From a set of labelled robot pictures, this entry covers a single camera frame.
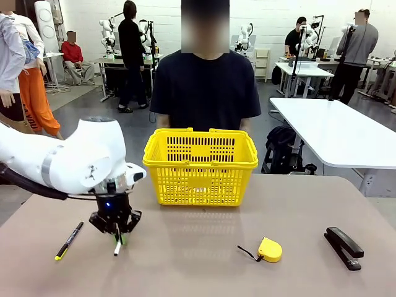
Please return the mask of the person in red shirt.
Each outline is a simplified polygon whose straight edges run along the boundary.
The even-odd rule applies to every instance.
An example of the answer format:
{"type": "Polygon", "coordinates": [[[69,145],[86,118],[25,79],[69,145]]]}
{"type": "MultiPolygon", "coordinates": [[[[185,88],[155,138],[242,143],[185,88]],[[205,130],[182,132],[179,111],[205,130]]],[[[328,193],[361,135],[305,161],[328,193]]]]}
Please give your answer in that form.
{"type": "Polygon", "coordinates": [[[74,85],[95,85],[95,66],[83,58],[81,47],[76,43],[74,31],[66,32],[67,40],[61,45],[64,64],[74,85]]]}

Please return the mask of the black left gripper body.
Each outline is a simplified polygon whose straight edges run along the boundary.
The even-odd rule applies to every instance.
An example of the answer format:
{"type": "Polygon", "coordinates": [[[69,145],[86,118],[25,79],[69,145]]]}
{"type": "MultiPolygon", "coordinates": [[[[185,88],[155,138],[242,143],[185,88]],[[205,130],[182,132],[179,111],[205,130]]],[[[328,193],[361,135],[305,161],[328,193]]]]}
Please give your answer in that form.
{"type": "Polygon", "coordinates": [[[108,222],[127,223],[131,216],[128,195],[123,193],[96,196],[98,215],[108,222]]]}

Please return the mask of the white drawer cabinet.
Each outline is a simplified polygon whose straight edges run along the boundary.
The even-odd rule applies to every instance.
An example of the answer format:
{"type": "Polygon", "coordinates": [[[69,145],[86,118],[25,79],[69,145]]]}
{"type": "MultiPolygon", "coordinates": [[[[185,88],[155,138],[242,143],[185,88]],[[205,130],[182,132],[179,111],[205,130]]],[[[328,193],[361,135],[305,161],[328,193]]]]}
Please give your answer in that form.
{"type": "Polygon", "coordinates": [[[254,50],[254,73],[259,80],[267,81],[270,66],[270,49],[254,50]]]}

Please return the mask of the black backpack under table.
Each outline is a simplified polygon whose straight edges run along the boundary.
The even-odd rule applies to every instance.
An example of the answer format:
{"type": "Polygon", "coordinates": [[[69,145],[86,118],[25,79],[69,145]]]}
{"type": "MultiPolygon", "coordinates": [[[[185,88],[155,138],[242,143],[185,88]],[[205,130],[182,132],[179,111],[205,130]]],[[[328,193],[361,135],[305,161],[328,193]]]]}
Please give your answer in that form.
{"type": "Polygon", "coordinates": [[[312,163],[303,165],[304,142],[294,152],[296,132],[289,124],[273,128],[267,135],[266,153],[261,167],[263,174],[305,174],[315,175],[317,166],[312,163]]]}

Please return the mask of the person in navy t-shirt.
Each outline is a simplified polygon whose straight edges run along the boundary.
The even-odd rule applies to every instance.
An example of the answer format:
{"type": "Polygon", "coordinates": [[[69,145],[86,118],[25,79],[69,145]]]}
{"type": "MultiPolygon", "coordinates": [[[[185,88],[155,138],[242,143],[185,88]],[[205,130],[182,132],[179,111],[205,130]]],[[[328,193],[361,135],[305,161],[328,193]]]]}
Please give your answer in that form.
{"type": "Polygon", "coordinates": [[[181,0],[181,48],[161,59],[151,112],[170,128],[240,130],[261,114],[250,61],[230,50],[230,0],[181,0]]]}

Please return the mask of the large white table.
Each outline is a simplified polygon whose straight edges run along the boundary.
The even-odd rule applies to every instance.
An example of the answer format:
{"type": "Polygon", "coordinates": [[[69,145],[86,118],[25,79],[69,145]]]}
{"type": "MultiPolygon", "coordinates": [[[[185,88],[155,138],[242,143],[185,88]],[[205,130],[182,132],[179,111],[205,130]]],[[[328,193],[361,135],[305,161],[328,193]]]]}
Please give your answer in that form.
{"type": "Polygon", "coordinates": [[[396,132],[340,103],[313,98],[271,98],[299,139],[326,166],[362,176],[366,197],[396,197],[396,132]]]}

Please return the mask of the yellow tape measure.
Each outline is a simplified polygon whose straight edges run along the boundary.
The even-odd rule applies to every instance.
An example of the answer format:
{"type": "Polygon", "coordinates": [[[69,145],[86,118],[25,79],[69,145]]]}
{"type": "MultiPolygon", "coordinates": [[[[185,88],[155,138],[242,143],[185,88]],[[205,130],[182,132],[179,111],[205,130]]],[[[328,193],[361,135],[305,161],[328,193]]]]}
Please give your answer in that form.
{"type": "Polygon", "coordinates": [[[282,258],[283,249],[281,245],[279,245],[276,241],[273,241],[267,237],[263,237],[262,241],[258,247],[257,255],[254,256],[252,253],[237,245],[237,248],[241,251],[245,252],[248,256],[253,258],[256,262],[260,262],[262,260],[269,263],[279,262],[282,258]]]}

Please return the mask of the yellow plastic shopping basket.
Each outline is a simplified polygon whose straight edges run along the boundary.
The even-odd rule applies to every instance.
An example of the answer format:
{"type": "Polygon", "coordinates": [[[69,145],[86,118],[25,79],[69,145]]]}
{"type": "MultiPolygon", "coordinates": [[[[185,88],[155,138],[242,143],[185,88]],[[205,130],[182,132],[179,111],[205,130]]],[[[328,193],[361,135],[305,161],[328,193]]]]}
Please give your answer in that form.
{"type": "Polygon", "coordinates": [[[161,205],[238,207],[258,166],[245,131],[157,129],[143,157],[161,205]]]}

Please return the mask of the black stapler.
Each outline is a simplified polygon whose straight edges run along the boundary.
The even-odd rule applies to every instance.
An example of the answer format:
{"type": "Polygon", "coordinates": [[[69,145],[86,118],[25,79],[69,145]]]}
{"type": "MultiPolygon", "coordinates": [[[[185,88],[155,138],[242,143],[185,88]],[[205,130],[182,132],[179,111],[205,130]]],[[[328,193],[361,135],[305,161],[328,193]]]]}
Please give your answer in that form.
{"type": "Polygon", "coordinates": [[[358,259],[364,257],[364,251],[352,238],[337,227],[326,228],[324,237],[349,271],[361,270],[358,259]]]}

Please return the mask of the mannequin with orange pants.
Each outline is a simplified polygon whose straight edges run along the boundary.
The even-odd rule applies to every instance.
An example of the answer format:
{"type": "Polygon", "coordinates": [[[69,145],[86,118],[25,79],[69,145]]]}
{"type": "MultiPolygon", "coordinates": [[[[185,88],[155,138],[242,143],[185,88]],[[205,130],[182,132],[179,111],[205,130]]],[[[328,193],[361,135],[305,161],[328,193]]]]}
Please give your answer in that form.
{"type": "Polygon", "coordinates": [[[19,75],[20,96],[27,121],[33,132],[40,134],[45,131],[51,136],[61,139],[60,124],[53,116],[43,80],[43,76],[46,74],[43,62],[44,42],[28,17],[11,12],[10,18],[21,37],[31,41],[39,50],[37,58],[26,64],[19,75]]]}

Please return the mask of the black yellow highlighter pen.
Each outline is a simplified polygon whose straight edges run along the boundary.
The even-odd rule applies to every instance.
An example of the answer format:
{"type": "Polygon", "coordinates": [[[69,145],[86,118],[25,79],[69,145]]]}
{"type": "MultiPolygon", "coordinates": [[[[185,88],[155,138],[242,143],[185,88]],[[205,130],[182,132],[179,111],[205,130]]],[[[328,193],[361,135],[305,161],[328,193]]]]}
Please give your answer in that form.
{"type": "Polygon", "coordinates": [[[81,230],[81,228],[83,227],[83,225],[84,225],[84,222],[79,222],[79,224],[75,227],[75,229],[73,230],[71,235],[68,237],[66,242],[63,244],[63,246],[60,248],[58,253],[55,255],[55,257],[54,257],[55,261],[59,261],[63,258],[66,251],[68,250],[69,246],[71,245],[71,243],[73,242],[75,237],[78,235],[78,233],[81,230]]]}

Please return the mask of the white background desk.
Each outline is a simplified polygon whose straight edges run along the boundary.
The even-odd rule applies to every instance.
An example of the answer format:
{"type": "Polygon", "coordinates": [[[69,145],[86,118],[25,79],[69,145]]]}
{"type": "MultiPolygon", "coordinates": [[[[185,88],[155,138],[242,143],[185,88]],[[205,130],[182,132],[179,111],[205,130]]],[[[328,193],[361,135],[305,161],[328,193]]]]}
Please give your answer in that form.
{"type": "Polygon", "coordinates": [[[276,62],[275,65],[281,70],[277,92],[286,98],[296,97],[298,84],[301,83],[304,84],[302,97],[307,98],[312,82],[334,76],[329,71],[319,68],[316,62],[297,62],[292,67],[287,62],[276,62]]]}

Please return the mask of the white tower air conditioner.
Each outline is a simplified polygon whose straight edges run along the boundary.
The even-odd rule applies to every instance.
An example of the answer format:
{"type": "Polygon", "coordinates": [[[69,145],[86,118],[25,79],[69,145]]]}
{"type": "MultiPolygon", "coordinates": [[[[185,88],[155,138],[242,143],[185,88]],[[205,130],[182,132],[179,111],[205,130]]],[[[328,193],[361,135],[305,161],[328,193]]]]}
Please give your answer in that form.
{"type": "Polygon", "coordinates": [[[34,8],[39,33],[45,45],[45,53],[59,53],[58,39],[50,3],[47,1],[36,1],[34,8]]]}

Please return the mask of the person in black t-shirt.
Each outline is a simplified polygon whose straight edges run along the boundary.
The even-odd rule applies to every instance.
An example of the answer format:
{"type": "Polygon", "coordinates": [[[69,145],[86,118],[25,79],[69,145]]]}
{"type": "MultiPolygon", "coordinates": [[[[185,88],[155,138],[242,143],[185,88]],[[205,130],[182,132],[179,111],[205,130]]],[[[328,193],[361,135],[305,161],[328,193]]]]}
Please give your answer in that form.
{"type": "Polygon", "coordinates": [[[306,25],[306,22],[307,19],[305,17],[299,17],[296,21],[296,27],[286,36],[284,45],[285,57],[297,55],[296,45],[299,44],[300,27],[306,25]]]}

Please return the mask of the person in grey sweater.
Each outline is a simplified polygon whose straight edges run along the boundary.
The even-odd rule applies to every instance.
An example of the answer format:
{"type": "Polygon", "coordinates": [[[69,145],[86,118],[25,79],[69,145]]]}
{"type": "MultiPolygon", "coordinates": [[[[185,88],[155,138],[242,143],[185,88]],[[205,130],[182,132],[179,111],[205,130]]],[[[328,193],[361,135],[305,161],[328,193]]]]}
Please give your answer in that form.
{"type": "Polygon", "coordinates": [[[379,39],[377,28],[368,22],[369,16],[370,10],[368,9],[360,9],[355,14],[357,28],[353,33],[345,59],[346,65],[360,68],[356,75],[358,82],[364,67],[367,65],[368,57],[374,51],[379,39]]]}

